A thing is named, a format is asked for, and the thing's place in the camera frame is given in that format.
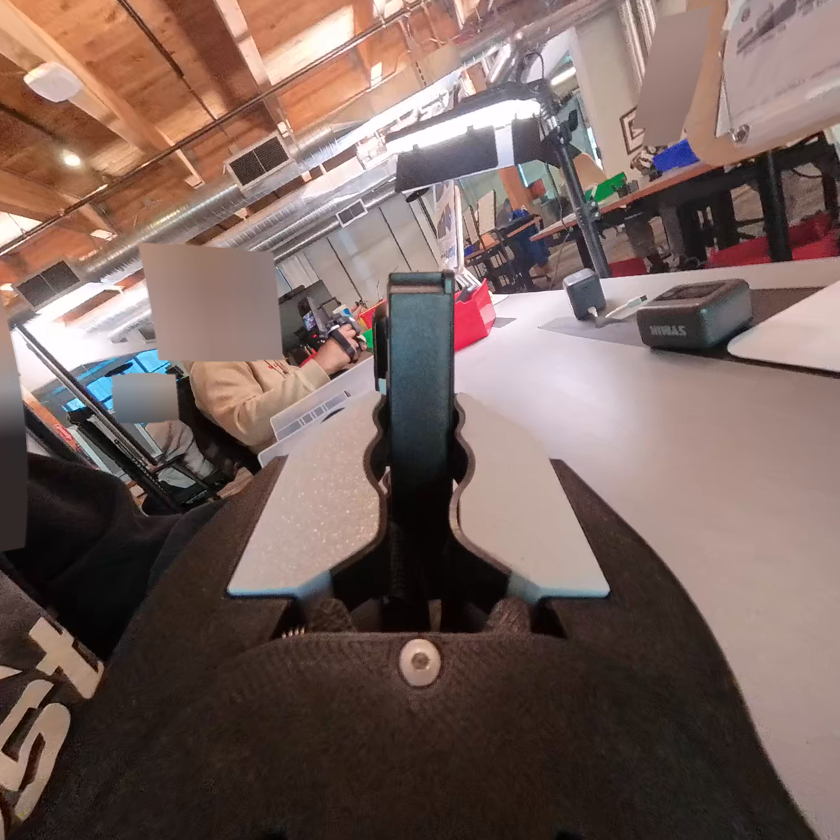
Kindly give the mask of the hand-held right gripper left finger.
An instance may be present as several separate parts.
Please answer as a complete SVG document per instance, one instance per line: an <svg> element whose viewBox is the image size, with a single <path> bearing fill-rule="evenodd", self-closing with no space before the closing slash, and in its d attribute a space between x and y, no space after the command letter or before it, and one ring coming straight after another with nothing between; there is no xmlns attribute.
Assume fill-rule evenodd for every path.
<svg viewBox="0 0 840 840"><path fill-rule="evenodd" d="M237 598L330 596L332 572L382 539L385 499L370 455L382 395L351 398L286 457L227 583Z"/></svg>

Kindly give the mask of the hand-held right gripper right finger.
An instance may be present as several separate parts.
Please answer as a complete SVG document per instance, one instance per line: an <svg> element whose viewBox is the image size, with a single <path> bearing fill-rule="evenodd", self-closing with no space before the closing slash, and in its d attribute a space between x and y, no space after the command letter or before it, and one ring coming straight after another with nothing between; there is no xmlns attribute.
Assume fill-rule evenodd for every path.
<svg viewBox="0 0 840 840"><path fill-rule="evenodd" d="M610 586L540 442L466 393L455 397L466 472L449 506L456 540L523 601L602 599Z"/></svg>

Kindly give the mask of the clear plastic storage bin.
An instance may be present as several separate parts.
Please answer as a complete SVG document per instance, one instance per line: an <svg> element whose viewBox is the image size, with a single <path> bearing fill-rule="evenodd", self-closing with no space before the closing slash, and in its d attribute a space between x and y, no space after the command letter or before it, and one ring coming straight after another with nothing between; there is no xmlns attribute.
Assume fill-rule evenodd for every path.
<svg viewBox="0 0 840 840"><path fill-rule="evenodd" d="M339 452L360 458L376 437L375 411L380 408L378 391L349 391L314 397L314 403L293 407L271 421L276 442L258 454L259 465L291 456L294 461L321 456L331 459Z"/></svg>

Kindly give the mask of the black usb hub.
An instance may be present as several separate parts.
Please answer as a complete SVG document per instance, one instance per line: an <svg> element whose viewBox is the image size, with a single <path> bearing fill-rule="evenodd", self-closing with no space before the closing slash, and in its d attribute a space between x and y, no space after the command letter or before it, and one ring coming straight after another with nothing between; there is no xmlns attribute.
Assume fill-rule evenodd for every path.
<svg viewBox="0 0 840 840"><path fill-rule="evenodd" d="M455 420L455 274L394 273L385 325L387 629L425 631L449 535Z"/></svg>

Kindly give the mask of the black office chair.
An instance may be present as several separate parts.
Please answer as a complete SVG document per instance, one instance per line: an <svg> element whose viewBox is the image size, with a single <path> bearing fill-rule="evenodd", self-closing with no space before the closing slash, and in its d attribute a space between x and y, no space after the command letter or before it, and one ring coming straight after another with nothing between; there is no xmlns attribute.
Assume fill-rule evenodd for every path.
<svg viewBox="0 0 840 840"><path fill-rule="evenodd" d="M257 456L198 409L189 376L175 373L174 368L167 373L175 378L178 418L192 430L205 460L231 480L241 469L257 475L261 470Z"/></svg>

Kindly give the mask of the red storage bin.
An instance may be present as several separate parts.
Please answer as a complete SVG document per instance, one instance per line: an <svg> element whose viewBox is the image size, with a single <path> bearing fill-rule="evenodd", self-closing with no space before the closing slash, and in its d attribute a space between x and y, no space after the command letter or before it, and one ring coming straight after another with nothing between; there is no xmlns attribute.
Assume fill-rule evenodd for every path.
<svg viewBox="0 0 840 840"><path fill-rule="evenodd" d="M451 270L395 272L364 315L373 345L392 361L449 360L488 337L497 319L486 282L465 285Z"/></svg>

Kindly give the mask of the black metal pole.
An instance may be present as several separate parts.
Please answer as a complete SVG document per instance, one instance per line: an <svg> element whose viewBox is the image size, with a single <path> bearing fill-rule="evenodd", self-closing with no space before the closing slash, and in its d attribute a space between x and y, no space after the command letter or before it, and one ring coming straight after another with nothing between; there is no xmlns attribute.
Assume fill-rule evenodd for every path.
<svg viewBox="0 0 840 840"><path fill-rule="evenodd" d="M154 471L157 465L153 459L122 430L96 396L91 394L86 386L79 383L78 379L26 329L23 323L16 322L12 330L23 337L23 341L39 361L87 408L90 416L88 424L98 430L93 437L102 451L106 452L125 474L145 490L148 496L156 498L165 510L171 513L184 512L183 505L179 504L156 478Z"/></svg>

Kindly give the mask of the person's printed dark sweatshirt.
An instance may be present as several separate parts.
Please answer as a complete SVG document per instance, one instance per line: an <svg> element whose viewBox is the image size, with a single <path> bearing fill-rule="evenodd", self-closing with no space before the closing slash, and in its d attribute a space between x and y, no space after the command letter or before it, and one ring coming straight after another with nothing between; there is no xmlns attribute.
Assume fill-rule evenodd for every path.
<svg viewBox="0 0 840 840"><path fill-rule="evenodd" d="M223 504L149 516L110 474L28 455L25 543L2 552L2 838L35 812L148 591Z"/></svg>

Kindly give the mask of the grey rectangular case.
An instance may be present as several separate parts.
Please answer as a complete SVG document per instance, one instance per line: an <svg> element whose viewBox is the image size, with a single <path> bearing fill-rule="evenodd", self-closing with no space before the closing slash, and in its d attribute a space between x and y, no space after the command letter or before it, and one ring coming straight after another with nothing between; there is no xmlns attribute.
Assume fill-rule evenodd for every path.
<svg viewBox="0 0 840 840"><path fill-rule="evenodd" d="M753 317L744 279L685 283L637 310L643 344L655 350L709 350L745 330Z"/></svg>

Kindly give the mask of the printed sign board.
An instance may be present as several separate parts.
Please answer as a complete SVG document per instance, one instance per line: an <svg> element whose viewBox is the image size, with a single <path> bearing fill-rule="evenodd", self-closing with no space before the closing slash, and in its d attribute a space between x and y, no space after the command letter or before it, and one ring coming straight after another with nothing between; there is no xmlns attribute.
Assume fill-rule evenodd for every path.
<svg viewBox="0 0 840 840"><path fill-rule="evenodd" d="M459 261L458 240L458 191L453 180L437 183L433 187L433 223L443 269L456 272Z"/></svg>

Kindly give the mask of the black light stand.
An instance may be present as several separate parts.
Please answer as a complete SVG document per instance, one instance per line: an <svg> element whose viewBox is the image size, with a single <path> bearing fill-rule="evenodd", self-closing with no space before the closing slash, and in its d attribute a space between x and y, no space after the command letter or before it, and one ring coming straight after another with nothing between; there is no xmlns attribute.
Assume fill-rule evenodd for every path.
<svg viewBox="0 0 840 840"><path fill-rule="evenodd" d="M595 225L596 206L585 200L585 191L574 166L575 158L571 154L572 117L565 120L560 118L563 106L554 96L550 83L545 77L541 77L533 85L541 107L541 121L545 132L543 145L548 151L548 162L559 165L562 171L577 226L590 257L591 267L598 277L611 277L612 272Z"/></svg>

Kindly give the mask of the white pad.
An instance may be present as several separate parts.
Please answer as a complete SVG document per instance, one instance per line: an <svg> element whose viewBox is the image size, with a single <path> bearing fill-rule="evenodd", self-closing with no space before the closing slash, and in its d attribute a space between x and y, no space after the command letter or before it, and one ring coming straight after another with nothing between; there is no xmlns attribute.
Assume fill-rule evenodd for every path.
<svg viewBox="0 0 840 840"><path fill-rule="evenodd" d="M732 338L728 352L743 361L838 373L839 283Z"/></svg>

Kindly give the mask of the studio light panel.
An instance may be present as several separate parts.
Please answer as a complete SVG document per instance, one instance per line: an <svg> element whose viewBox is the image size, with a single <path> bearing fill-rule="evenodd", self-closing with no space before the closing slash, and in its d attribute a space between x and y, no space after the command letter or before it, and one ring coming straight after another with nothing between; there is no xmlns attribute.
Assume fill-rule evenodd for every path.
<svg viewBox="0 0 840 840"><path fill-rule="evenodd" d="M549 160L566 103L544 79L509 81L385 136L394 189L409 194L460 178Z"/></svg>

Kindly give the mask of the white ceiling device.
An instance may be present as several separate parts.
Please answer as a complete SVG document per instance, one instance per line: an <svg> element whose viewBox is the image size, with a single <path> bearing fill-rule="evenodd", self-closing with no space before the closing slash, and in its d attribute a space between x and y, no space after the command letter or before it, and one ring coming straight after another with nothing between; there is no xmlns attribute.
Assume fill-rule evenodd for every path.
<svg viewBox="0 0 840 840"><path fill-rule="evenodd" d="M83 92L81 79L55 61L42 62L24 74L24 84L49 102L68 102Z"/></svg>

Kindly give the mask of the silver air duct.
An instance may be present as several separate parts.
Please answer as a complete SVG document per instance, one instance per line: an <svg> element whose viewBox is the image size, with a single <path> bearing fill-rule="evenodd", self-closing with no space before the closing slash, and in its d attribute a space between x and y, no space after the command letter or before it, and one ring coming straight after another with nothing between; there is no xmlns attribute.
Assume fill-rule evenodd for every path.
<svg viewBox="0 0 840 840"><path fill-rule="evenodd" d="M316 169L364 138L394 123L423 104L409 98L366 121L317 122L297 136L290 161L253 185L238 185L231 174L198 188L185 202L175 205L134 231L121 234L110 244L77 265L86 282L113 283L137 270L142 243L179 245L233 216L238 210L295 181L303 172Z"/></svg>

